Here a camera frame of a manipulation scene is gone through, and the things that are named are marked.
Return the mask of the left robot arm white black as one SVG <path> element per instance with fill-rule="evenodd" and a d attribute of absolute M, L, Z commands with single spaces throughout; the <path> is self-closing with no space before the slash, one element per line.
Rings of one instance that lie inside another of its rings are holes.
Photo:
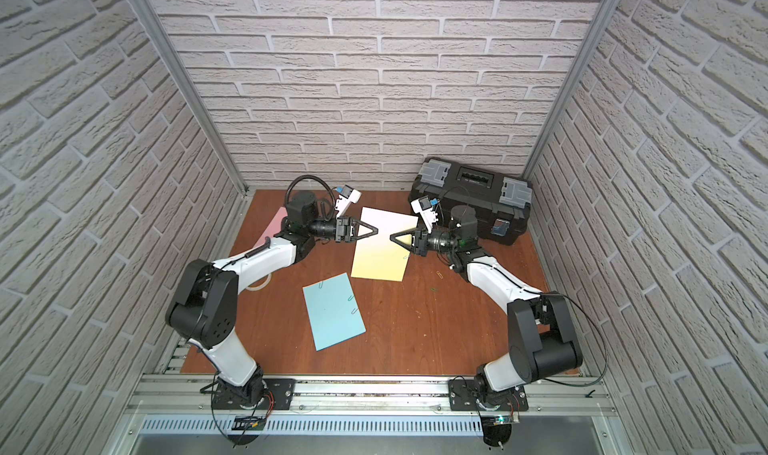
<path fill-rule="evenodd" d="M 286 215 L 275 235 L 229 258 L 187 264 L 165 321 L 217 370 L 211 384 L 214 403 L 249 409 L 272 400 L 262 367 L 235 331 L 239 295 L 253 283 L 305 259 L 318 240 L 354 243 L 376 235 L 376 227 L 346 215 L 360 197 L 348 185 L 331 188 L 315 175 L 301 175 L 285 192 Z"/>

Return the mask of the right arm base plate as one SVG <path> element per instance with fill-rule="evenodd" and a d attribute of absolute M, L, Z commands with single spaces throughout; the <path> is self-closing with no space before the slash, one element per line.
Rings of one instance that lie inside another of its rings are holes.
<path fill-rule="evenodd" d="M 499 412 L 514 413 L 529 410 L 527 395 L 523 386 L 513 387 L 503 391 L 493 391 L 484 383 L 455 376 L 448 380 L 448 399 L 450 409 L 454 412 Z"/>

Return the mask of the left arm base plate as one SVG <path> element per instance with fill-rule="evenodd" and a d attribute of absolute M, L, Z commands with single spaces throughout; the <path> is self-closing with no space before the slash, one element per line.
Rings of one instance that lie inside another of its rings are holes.
<path fill-rule="evenodd" d="M 296 382 L 296 379 L 291 378 L 268 377 L 257 378 L 245 386 L 236 387 L 218 379 L 212 392 L 211 406 L 214 410 L 288 410 Z"/>

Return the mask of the yellow paper sheet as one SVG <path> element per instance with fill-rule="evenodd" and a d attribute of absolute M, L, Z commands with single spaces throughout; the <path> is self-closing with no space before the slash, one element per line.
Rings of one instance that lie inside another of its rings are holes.
<path fill-rule="evenodd" d="M 417 226 L 417 218 L 375 208 L 364 207 L 360 220 L 378 229 L 375 236 L 356 243 L 351 276 L 353 278 L 401 282 L 410 252 L 392 242 L 394 233 Z"/>

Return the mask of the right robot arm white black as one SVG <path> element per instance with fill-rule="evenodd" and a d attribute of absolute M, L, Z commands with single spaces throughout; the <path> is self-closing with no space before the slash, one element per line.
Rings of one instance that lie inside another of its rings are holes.
<path fill-rule="evenodd" d="M 480 244 L 475 210 L 451 210 L 447 229 L 418 226 L 390 235 L 409 252 L 446 256 L 450 268 L 482 290 L 506 314 L 508 352 L 479 367 L 474 377 L 476 401 L 486 410 L 516 402 L 515 389 L 576 369 L 583 353 L 566 297 L 544 292 L 519 279 Z"/>

